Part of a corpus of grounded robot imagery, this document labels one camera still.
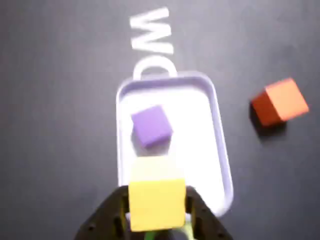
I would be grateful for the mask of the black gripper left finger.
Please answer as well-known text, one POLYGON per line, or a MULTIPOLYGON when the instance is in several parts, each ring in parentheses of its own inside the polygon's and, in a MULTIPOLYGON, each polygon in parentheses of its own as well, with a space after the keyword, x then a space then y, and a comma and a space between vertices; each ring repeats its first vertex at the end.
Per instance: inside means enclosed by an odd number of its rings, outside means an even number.
POLYGON ((76 240, 130 240, 130 204, 127 186, 116 188, 80 226, 76 240))

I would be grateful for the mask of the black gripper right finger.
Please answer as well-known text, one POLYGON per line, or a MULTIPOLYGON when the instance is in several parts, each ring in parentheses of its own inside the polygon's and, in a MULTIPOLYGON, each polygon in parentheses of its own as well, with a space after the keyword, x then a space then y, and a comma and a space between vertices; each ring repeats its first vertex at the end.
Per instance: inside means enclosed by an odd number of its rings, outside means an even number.
POLYGON ((185 212, 191 216, 192 232, 196 240, 233 239, 192 186, 186 187, 185 212))

